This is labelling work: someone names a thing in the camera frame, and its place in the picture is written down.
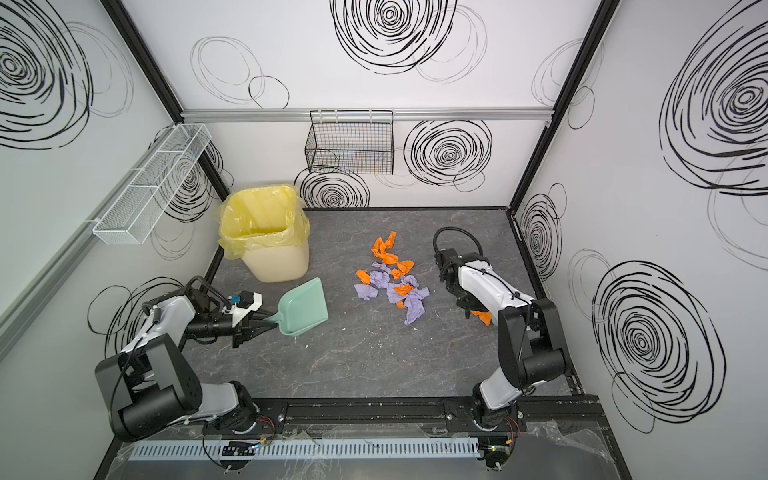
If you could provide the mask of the green plastic dustpan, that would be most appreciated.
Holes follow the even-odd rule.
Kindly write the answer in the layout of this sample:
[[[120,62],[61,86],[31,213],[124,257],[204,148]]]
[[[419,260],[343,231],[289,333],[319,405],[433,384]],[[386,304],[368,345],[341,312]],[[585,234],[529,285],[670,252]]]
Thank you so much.
[[[328,319],[322,281],[314,278],[285,293],[278,302],[277,312],[266,321],[276,324],[283,335],[298,337]]]

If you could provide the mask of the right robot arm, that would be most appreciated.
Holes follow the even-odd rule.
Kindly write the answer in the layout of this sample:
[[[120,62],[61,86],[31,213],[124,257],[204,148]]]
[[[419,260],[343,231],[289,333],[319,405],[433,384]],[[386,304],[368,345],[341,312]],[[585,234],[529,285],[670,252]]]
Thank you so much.
[[[523,293],[492,267],[478,239],[455,226],[432,239],[439,279],[466,316],[488,314],[497,327],[497,369],[476,384],[472,416],[490,430],[514,413],[515,404],[541,384],[568,375],[572,359],[554,302]]]

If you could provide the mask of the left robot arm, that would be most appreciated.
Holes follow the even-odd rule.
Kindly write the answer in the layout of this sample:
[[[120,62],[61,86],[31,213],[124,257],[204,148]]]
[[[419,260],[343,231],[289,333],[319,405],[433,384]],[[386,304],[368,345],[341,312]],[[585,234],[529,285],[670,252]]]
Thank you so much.
[[[239,347],[275,329],[275,318],[256,293],[226,297],[200,276],[143,303],[134,338],[95,368],[113,434],[137,442],[192,423],[236,435],[252,431],[260,409],[246,387],[238,381],[201,382],[182,348],[189,341],[208,345],[226,337]]]

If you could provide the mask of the orange paper scrap under right arm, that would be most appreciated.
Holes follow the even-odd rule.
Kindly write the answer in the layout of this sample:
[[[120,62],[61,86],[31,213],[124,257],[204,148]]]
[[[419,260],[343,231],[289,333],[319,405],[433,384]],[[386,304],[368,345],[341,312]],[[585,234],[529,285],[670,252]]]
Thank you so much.
[[[472,310],[471,314],[486,326],[490,326],[493,322],[493,316],[491,312],[482,312],[482,311]]]

